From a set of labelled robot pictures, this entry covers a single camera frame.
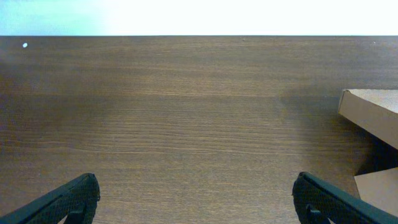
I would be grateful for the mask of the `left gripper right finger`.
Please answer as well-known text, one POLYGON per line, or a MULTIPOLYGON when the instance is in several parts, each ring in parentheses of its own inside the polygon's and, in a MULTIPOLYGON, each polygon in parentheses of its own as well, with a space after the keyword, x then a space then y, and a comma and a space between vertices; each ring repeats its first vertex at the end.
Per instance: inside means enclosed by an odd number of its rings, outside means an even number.
POLYGON ((308 172, 299 173, 292 196, 300 223, 397 224, 396 216, 308 172))

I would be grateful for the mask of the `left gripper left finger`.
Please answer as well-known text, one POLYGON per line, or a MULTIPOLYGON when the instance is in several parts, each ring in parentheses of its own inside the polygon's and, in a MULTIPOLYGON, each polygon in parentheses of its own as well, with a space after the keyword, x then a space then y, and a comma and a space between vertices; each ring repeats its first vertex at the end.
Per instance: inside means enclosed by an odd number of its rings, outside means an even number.
POLYGON ((100 187, 92 173, 85 173, 55 190, 1 217, 1 223, 91 224, 100 200, 100 187))

